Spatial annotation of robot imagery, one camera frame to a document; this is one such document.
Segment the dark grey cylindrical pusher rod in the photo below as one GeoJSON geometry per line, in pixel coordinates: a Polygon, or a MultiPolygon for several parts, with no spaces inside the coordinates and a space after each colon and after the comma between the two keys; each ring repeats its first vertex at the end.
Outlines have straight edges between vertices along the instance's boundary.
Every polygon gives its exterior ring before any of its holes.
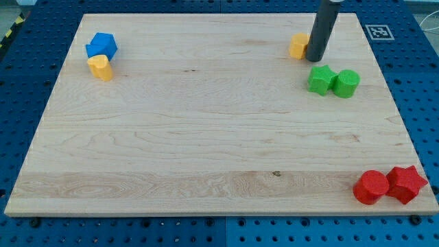
{"type": "Polygon", "coordinates": [[[321,0],[309,37],[306,59],[321,61],[330,39],[342,0],[321,0]]]}

